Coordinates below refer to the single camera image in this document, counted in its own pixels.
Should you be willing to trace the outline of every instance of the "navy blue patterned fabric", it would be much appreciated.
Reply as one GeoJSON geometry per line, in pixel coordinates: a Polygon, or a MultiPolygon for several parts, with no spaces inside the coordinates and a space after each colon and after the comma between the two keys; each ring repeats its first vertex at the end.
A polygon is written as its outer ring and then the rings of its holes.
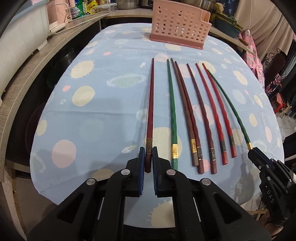
{"type": "Polygon", "coordinates": [[[234,16],[239,0],[216,0],[216,2],[222,3],[224,7],[223,13],[228,16],[234,16]]]}

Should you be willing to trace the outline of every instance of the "clear plastic container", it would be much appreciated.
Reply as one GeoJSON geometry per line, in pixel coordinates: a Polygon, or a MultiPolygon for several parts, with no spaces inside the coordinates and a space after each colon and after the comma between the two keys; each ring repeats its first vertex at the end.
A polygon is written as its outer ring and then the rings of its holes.
{"type": "Polygon", "coordinates": [[[117,6],[117,3],[107,3],[96,6],[96,12],[106,12],[106,11],[114,11],[117,6]]]}

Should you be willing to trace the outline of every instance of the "silver screw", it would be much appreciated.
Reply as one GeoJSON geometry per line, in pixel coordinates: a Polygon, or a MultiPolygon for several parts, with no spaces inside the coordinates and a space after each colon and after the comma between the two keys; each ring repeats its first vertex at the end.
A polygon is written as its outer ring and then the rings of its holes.
{"type": "Polygon", "coordinates": [[[87,179],[87,180],[86,180],[86,184],[89,185],[89,186],[91,186],[91,185],[93,185],[93,184],[95,184],[95,183],[96,183],[96,180],[93,179],[93,178],[90,178],[90,179],[87,179]]]}
{"type": "Polygon", "coordinates": [[[123,169],[123,170],[121,170],[121,174],[122,175],[128,175],[130,173],[131,173],[131,171],[129,169],[123,169]]]}
{"type": "Polygon", "coordinates": [[[208,178],[204,178],[202,179],[202,184],[208,186],[211,184],[211,180],[208,178]]]}
{"type": "Polygon", "coordinates": [[[173,176],[176,174],[176,171],[174,169],[169,169],[169,170],[167,170],[167,174],[170,176],[173,176]]]}

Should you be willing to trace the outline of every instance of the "polka dot tablecloth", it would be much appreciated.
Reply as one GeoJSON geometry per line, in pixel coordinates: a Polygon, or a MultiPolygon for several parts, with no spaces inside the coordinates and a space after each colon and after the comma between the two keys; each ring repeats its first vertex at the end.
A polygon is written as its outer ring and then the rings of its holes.
{"type": "MultiPolygon", "coordinates": [[[[229,163],[222,166],[213,113],[195,67],[205,63],[216,76],[245,125],[252,145],[269,158],[284,159],[278,123],[256,77],[227,44],[208,36],[203,50],[149,40],[151,24],[114,25],[97,34],[74,59],[53,90],[36,130],[31,176],[39,193],[60,204],[87,178],[109,178],[145,146],[149,73],[155,58],[153,145],[170,160],[170,102],[166,59],[179,64],[194,110],[205,159],[205,173],[192,167],[186,122],[173,75],[179,144],[179,171],[188,178],[210,178],[238,204],[259,193],[257,168],[247,158],[243,134],[224,101],[233,129],[237,157],[231,158],[223,117],[213,95],[226,140],[229,163]],[[189,63],[200,88],[214,141],[218,173],[209,172],[203,119],[187,70],[189,63]]],[[[125,224],[174,226],[171,198],[157,198],[153,174],[145,174],[140,198],[127,198],[125,224]]]]}

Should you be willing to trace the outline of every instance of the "pink plastic basket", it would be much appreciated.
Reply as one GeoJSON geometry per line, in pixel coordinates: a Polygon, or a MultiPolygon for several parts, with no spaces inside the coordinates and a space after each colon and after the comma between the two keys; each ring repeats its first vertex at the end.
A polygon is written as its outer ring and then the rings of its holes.
{"type": "Polygon", "coordinates": [[[210,15],[188,4],[154,0],[150,40],[203,49],[210,15]]]}

